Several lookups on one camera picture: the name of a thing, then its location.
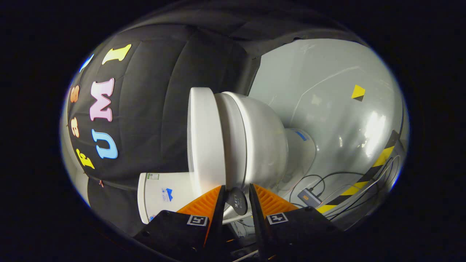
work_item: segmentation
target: colorful letters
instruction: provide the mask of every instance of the colorful letters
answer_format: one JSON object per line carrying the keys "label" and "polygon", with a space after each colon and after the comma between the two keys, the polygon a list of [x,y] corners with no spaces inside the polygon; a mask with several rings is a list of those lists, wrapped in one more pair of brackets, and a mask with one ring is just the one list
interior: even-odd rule
{"label": "colorful letters", "polygon": [[99,154],[100,158],[115,159],[118,157],[118,151],[116,148],[117,145],[115,144],[111,136],[109,136],[106,133],[96,132],[94,129],[92,129],[91,132],[94,142],[97,142],[97,140],[105,140],[107,141],[107,143],[109,143],[109,149],[101,148],[98,145],[96,145],[97,153]]}
{"label": "colorful letters", "polygon": [[113,85],[115,79],[111,78],[110,80],[102,83],[93,82],[90,88],[90,94],[97,99],[97,101],[90,107],[89,115],[90,119],[93,121],[94,118],[106,118],[109,122],[112,121],[112,109],[109,107],[107,110],[103,110],[108,106],[111,101],[110,99],[103,96],[106,94],[111,96],[113,93]]}
{"label": "colorful letters", "polygon": [[118,59],[119,61],[123,60],[126,57],[126,54],[128,53],[130,48],[131,48],[131,44],[125,46],[124,48],[120,48],[120,49],[115,49],[115,50],[113,50],[113,48],[110,49],[105,55],[105,57],[103,58],[102,65],[105,64],[109,60],[114,60],[114,59]]}
{"label": "colorful letters", "polygon": [[[103,58],[102,65],[105,64],[109,60],[118,59],[119,61],[122,61],[126,57],[126,54],[128,53],[130,48],[131,48],[131,44],[128,44],[124,48],[119,48],[115,50],[113,48],[110,49],[105,55],[105,57]],[[79,72],[81,72],[89,64],[89,62],[92,60],[93,57],[94,57],[94,54],[92,54],[91,57],[88,58],[84,62],[84,64],[82,64],[81,68],[79,69]],[[89,108],[89,116],[90,116],[91,121],[94,121],[95,118],[105,118],[109,122],[112,121],[113,119],[112,109],[110,107],[107,107],[111,104],[111,101],[109,98],[104,97],[103,95],[107,95],[108,97],[110,97],[113,93],[114,84],[115,84],[114,78],[111,78],[110,80],[106,82],[102,82],[102,83],[97,83],[97,82],[92,83],[90,94],[92,97],[96,99],[96,101]],[[70,101],[72,103],[75,103],[76,101],[78,101],[78,97],[79,97],[79,86],[75,86],[71,90]],[[76,117],[71,120],[70,124],[71,124],[71,131],[73,132],[73,135],[79,138],[78,121]],[[100,158],[115,159],[118,157],[118,150],[116,148],[117,145],[115,144],[115,142],[113,141],[112,137],[109,134],[102,133],[102,132],[96,132],[94,129],[91,130],[91,133],[92,133],[92,138],[94,142],[97,142],[97,140],[105,140],[109,144],[108,149],[101,148],[98,145],[96,145],[97,153],[100,156]],[[79,149],[76,149],[76,153],[78,154],[78,158],[81,161],[81,164],[83,166],[90,166],[92,169],[95,169],[91,160],[87,158],[83,153],[81,153]]]}
{"label": "colorful letters", "polygon": [[90,167],[92,167],[92,169],[95,169],[94,165],[92,164],[90,159],[86,158],[86,156],[84,154],[80,153],[79,149],[76,149],[76,153],[78,154],[79,160],[81,160],[81,164],[83,166],[90,166]]}
{"label": "colorful letters", "polygon": [[76,118],[71,120],[71,131],[75,137],[79,137],[78,120]]}

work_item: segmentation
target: orange ridged pad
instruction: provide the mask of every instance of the orange ridged pad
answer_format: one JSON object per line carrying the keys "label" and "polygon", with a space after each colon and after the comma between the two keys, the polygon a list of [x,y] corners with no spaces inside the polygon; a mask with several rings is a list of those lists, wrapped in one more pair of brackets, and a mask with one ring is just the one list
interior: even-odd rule
{"label": "orange ridged pad", "polygon": [[284,200],[278,195],[272,193],[271,191],[254,184],[257,196],[259,198],[260,208],[262,209],[262,214],[264,219],[268,215],[288,212],[298,209],[290,202]]}
{"label": "orange ridged pad", "polygon": [[177,211],[177,213],[202,215],[209,218],[209,226],[207,228],[204,245],[206,244],[207,236],[209,235],[210,224],[212,223],[213,212],[215,211],[215,206],[217,205],[217,199],[219,198],[221,187],[222,186],[218,186],[211,191],[208,191],[207,193],[201,195]]}

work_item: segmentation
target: yellow and black hazard tape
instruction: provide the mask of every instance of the yellow and black hazard tape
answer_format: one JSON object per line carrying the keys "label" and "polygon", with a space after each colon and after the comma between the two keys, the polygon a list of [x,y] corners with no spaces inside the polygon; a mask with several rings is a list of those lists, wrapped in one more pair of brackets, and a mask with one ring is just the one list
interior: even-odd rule
{"label": "yellow and black hazard tape", "polygon": [[398,141],[399,136],[400,135],[395,130],[393,130],[391,132],[391,135],[390,135],[390,138],[388,139],[387,144],[384,147],[384,150],[382,150],[382,153],[377,158],[377,161],[366,172],[366,174],[363,175],[358,180],[358,182],[354,184],[354,186],[352,186],[350,189],[346,190],[341,195],[337,196],[335,199],[331,200],[327,204],[319,207],[317,211],[323,214],[333,209],[334,207],[340,205],[345,200],[347,200],[348,198],[356,194],[359,191],[359,188],[363,188],[371,180],[371,178],[373,178],[377,174],[377,172],[379,172],[380,168],[382,168],[382,166],[385,164],[391,152],[393,151],[393,148],[395,147],[395,143],[396,141]]}

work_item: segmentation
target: blue sticker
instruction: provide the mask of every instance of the blue sticker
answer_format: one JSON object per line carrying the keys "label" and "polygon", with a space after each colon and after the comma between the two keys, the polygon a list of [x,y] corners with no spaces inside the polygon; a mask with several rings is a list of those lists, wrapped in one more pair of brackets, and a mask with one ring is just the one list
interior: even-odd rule
{"label": "blue sticker", "polygon": [[296,134],[298,134],[298,135],[302,138],[303,141],[306,141],[306,140],[307,140],[306,137],[304,137],[303,134],[301,134],[301,133],[298,132],[298,131],[295,131],[295,132],[296,132]]}
{"label": "blue sticker", "polygon": [[171,202],[171,200],[173,199],[173,197],[171,196],[171,192],[172,190],[169,188],[162,188],[162,199],[165,202]]}

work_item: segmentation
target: blue letter u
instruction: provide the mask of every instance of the blue letter u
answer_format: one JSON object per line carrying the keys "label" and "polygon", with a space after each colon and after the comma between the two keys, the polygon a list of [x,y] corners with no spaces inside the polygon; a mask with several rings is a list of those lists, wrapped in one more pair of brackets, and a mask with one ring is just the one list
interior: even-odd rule
{"label": "blue letter u", "polygon": [[97,140],[105,140],[107,143],[109,143],[109,149],[105,148],[100,148],[98,145],[96,145],[97,149],[97,154],[99,154],[100,158],[108,158],[108,159],[115,159],[118,156],[118,151],[117,151],[117,145],[113,141],[112,137],[106,133],[100,133],[96,132],[94,129],[91,130],[92,132],[92,138],[94,139],[94,142],[97,142]]}

